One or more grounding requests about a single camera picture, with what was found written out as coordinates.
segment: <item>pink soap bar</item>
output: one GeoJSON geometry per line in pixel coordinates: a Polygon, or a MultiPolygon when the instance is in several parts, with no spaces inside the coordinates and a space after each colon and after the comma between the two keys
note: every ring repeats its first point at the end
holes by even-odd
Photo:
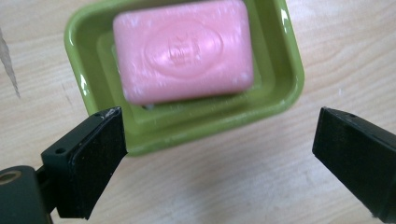
{"type": "Polygon", "coordinates": [[[132,104],[240,92],[253,83],[242,0],[121,13],[113,28],[123,93],[132,104]]]}

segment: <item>table surface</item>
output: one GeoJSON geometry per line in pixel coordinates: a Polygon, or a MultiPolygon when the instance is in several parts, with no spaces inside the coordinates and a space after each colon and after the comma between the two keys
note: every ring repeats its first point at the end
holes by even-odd
{"type": "MultiPolygon", "coordinates": [[[[63,37],[71,15],[92,2],[0,1],[21,95],[0,64],[0,170],[38,168],[40,153],[88,117],[63,37]]],[[[380,223],[311,149],[322,106],[396,133],[396,2],[287,3],[305,70],[298,102],[269,119],[123,159],[89,223],[380,223]]]]}

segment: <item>green soap dish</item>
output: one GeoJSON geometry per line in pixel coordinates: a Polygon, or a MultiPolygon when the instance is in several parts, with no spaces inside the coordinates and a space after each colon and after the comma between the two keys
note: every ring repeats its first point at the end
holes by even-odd
{"type": "Polygon", "coordinates": [[[84,7],[69,21],[64,43],[91,115],[122,107],[129,155],[137,156],[218,133],[288,109],[304,85],[304,69],[285,0],[245,0],[253,47],[254,85],[240,94],[155,105],[128,104],[122,93],[112,32],[122,11],[193,0],[115,0],[84,7]]]}

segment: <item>embossed logo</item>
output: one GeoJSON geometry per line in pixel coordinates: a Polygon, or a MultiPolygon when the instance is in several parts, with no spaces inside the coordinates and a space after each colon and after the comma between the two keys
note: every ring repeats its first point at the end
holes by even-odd
{"type": "Polygon", "coordinates": [[[196,77],[216,62],[222,49],[216,31],[197,21],[179,21],[147,42],[145,57],[163,75],[196,77]]]}

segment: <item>wooden table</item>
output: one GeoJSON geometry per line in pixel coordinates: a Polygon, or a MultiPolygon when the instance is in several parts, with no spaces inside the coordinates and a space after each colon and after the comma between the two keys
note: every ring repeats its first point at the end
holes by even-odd
{"type": "MultiPolygon", "coordinates": [[[[40,153],[87,118],[63,37],[91,2],[0,1],[21,95],[0,64],[0,170],[38,168],[40,153]]],[[[125,158],[89,223],[380,223],[311,148],[325,105],[396,133],[395,1],[287,2],[306,78],[299,101],[242,128],[125,158]]]]}

